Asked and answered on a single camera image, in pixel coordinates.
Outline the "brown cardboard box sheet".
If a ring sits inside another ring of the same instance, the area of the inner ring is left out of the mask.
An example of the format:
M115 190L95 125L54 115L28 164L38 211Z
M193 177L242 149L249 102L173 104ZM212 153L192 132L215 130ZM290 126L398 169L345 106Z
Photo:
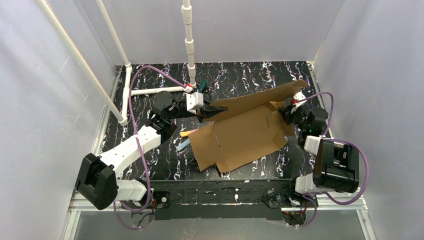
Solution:
M227 110L206 118L207 125L188 135L199 170L216 166L221 173L230 172L282 149L295 132L278 108L306 87L306 81L297 80L211 103Z

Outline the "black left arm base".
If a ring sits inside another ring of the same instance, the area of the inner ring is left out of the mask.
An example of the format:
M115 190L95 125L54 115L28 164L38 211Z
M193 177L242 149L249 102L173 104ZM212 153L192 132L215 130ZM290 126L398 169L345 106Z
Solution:
M151 191L151 201L148 209L168 209L170 207L171 201L171 192L168 189L162 188L162 184L159 182L151 181L150 182L150 191ZM141 200L131 200L130 202L133 205L140 209L145 205L147 201L147 193L143 195Z

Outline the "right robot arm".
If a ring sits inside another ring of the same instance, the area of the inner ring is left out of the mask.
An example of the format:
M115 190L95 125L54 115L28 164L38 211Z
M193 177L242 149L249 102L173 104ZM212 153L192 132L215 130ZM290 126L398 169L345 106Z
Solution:
M297 145L315 156L312 173L295 178L290 186L294 194L318 193L327 190L354 193L359 186L359 152L349 144L326 138L328 112L321 107L310 111L290 105L278 109L287 125L299 128Z

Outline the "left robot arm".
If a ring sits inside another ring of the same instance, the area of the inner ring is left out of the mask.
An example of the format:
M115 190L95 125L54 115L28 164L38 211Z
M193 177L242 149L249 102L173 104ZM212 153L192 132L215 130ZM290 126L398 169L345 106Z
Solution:
M120 201L133 201L136 212L146 209L153 199L150 177L146 180L119 179L121 173L136 160L145 161L144 153L165 143L175 132L174 119L196 117L200 122L227 111L225 106L213 106L200 92L186 94L177 101L171 92L153 96L148 121L134 135L99 155L87 154L74 185L97 210L104 210Z

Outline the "orange pink highlighter marker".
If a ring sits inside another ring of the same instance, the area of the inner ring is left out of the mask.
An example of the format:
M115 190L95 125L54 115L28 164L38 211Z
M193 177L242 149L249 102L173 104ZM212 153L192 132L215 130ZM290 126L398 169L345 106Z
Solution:
M185 138L187 137L191 132L193 132L192 130L189 131L182 131L179 133L180 137Z

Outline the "blue highlighter marker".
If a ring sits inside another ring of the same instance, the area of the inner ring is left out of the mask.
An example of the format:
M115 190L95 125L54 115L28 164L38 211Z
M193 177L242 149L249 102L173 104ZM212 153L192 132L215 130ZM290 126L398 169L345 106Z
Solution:
M176 149L177 152L181 152L185 148L187 148L190 144L191 144L190 140L189 139L186 139L182 143L180 143L179 145L177 145L175 149Z

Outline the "green handled screwdriver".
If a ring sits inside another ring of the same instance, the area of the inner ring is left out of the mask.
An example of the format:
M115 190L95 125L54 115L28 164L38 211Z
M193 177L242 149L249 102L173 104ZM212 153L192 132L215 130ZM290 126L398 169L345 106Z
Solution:
M202 94L209 95L210 93L210 87L208 85L208 81L206 79L202 80L200 87L198 88L198 92Z

